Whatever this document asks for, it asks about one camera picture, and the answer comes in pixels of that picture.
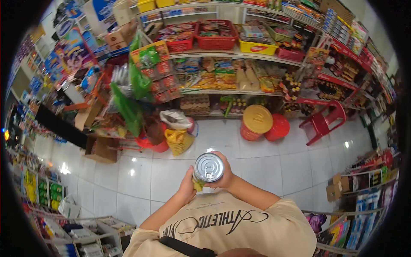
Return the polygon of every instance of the hand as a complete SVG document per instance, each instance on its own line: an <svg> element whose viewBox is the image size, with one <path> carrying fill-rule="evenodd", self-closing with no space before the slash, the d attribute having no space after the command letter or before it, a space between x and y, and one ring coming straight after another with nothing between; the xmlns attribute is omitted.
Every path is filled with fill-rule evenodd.
<svg viewBox="0 0 411 257"><path fill-rule="evenodd" d="M231 171L230 164L227 158L221 153L217 151L211 151L212 153L218 155L223 160L224 163L224 174L219 180L215 182L206 183L204 186L209 188L229 188L231 183L233 182L235 175Z"/></svg>
<svg viewBox="0 0 411 257"><path fill-rule="evenodd" d="M197 191L194 189L194 184L192 181L193 171L194 167L190 166L190 168L188 168L187 173L181 181L180 188L176 193L176 196L183 200L184 205L189 203L197 193Z"/></svg>

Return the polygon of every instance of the bag strap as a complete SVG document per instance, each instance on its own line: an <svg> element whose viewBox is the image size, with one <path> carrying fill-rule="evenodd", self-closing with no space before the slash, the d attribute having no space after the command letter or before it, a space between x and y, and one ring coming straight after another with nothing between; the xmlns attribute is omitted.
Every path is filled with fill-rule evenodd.
<svg viewBox="0 0 411 257"><path fill-rule="evenodd" d="M168 237L168 236L163 236L162 238L160 238L160 243L189 257L215 257L217 256L217 254L215 254L210 249L207 249L207 248L200 249L198 247L192 246L188 243L185 243L183 241L180 241L175 238Z"/></svg>

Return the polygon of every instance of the red plastic chair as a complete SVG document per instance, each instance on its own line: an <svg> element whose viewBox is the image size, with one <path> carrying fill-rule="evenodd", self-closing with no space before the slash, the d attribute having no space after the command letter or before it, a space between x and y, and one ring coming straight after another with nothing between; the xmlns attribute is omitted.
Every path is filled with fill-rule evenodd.
<svg viewBox="0 0 411 257"><path fill-rule="evenodd" d="M329 106L335 106L336 108L327 116L324 116L323 112L326 111L329 108ZM334 126L332 129L330 129L330 125L339 118L342 118L341 122ZM336 100L333 100L329 102L328 105L324 107L321 111L311 115L307 120L301 123L299 128L305 130L305 133L309 138L307 146L310 146L326 134L342 126L345 123L345 121L346 116L344 108L342 107L341 103L339 103Z"/></svg>

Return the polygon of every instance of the gold lid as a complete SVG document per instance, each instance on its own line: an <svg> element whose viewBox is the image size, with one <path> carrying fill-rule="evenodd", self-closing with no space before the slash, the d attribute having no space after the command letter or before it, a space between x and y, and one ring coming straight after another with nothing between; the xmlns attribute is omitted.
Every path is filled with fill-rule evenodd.
<svg viewBox="0 0 411 257"><path fill-rule="evenodd" d="M272 127L271 113L264 106L254 104L244 110L244 125L254 133L264 134Z"/></svg>

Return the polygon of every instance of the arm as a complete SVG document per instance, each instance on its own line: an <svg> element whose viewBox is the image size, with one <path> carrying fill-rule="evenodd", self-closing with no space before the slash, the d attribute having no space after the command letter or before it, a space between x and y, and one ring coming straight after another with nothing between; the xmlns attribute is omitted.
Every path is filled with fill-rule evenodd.
<svg viewBox="0 0 411 257"><path fill-rule="evenodd" d="M159 231L160 227L173 217L184 205L189 203L197 191L192 182L193 166L185 174L178 191L163 205L148 217L139 228Z"/></svg>
<svg viewBox="0 0 411 257"><path fill-rule="evenodd" d="M234 175L231 171L227 158L220 152L212 151L212 153L215 153L223 160L224 175L216 182L207 183L205 185L206 187L225 188L240 200L245 201L246 203L251 204L261 210L266 210L268 207L281 199L279 196L258 188Z"/></svg>

